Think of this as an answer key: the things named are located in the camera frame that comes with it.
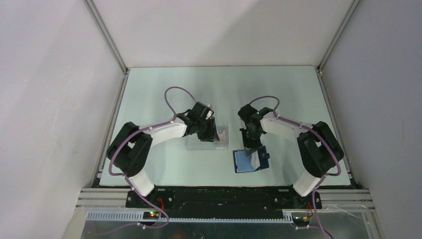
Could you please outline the blue leather card holder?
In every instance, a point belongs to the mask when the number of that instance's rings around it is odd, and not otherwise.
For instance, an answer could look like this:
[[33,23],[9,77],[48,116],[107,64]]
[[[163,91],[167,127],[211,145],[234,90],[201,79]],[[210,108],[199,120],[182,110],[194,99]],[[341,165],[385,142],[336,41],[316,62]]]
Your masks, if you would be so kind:
[[250,173],[270,167],[270,154],[265,146],[260,147],[254,153],[247,155],[246,150],[233,151],[235,173]]

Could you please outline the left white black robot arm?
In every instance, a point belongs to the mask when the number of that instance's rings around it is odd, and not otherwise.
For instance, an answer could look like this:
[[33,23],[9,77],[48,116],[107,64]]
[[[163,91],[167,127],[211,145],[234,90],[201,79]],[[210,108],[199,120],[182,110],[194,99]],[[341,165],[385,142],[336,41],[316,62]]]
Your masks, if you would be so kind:
[[174,120],[141,128],[129,121],[125,123],[106,151],[110,160],[109,174],[114,176],[116,166],[130,187],[139,193],[138,201],[145,207],[157,202],[157,193],[145,169],[149,151],[165,141],[195,134],[199,141],[219,140],[214,111],[210,106],[196,102],[192,109],[176,114]]

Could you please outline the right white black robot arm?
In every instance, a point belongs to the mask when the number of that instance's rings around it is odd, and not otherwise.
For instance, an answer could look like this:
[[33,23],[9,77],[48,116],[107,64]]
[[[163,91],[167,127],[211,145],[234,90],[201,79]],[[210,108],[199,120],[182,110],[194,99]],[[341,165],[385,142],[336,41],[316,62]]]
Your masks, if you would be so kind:
[[298,122],[279,116],[268,107],[257,110],[250,104],[244,105],[238,116],[245,124],[240,129],[244,150],[253,162],[261,157],[258,151],[264,147],[261,142],[264,134],[279,135],[298,146],[304,170],[289,195],[295,208],[309,202],[309,194],[329,175],[330,169],[337,168],[336,176],[341,174],[339,162],[344,158],[344,151],[327,123]]

